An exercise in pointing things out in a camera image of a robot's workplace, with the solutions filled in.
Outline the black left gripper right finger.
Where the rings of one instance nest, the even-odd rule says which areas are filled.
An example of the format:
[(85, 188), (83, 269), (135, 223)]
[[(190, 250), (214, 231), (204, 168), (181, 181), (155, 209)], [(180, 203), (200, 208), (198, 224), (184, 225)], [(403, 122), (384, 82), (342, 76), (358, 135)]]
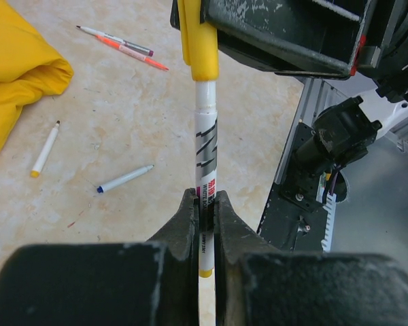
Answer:
[(287, 253), (215, 201), (217, 325), (408, 325), (408, 274), (376, 254)]

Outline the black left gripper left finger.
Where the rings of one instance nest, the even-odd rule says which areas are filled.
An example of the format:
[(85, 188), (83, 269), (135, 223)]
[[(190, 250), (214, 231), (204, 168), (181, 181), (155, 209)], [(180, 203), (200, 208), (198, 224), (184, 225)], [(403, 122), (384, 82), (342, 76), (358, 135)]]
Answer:
[(198, 325), (198, 198), (145, 242), (31, 244), (0, 271), (0, 325)]

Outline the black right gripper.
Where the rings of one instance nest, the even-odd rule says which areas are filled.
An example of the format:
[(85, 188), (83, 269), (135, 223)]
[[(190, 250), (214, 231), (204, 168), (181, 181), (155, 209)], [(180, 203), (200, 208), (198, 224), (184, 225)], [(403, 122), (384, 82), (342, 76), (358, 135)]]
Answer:
[[(201, 1), (218, 54), (280, 75), (347, 79), (362, 62), (369, 30), (386, 1)], [(180, 31), (177, 1), (171, 26)]]

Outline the yellow marker cap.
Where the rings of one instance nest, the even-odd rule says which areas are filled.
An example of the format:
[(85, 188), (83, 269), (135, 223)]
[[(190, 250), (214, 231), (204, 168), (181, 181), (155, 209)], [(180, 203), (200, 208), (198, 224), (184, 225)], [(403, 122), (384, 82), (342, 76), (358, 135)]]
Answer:
[(215, 81), (219, 77), (217, 30), (201, 23), (201, 1), (177, 1), (184, 62), (195, 82)]

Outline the white yellow whiteboard marker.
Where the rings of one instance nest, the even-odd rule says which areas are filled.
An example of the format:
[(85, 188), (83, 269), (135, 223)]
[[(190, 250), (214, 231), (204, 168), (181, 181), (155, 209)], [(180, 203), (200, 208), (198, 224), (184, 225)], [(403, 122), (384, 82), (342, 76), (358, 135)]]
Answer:
[(195, 183), (199, 199), (199, 276), (209, 278), (214, 269), (214, 207), (217, 193), (218, 110), (216, 82), (195, 83), (194, 113)]

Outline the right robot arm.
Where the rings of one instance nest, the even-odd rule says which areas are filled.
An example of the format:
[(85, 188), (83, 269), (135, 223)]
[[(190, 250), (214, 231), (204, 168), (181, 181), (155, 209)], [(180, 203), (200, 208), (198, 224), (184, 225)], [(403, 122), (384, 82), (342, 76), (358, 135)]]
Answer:
[[(408, 1), (193, 1), (193, 20), (243, 65), (296, 77), (371, 79), (386, 103), (408, 103)], [(355, 96), (321, 113), (295, 145), (280, 194), (303, 210), (323, 206), (320, 177), (367, 154), (385, 128)]]

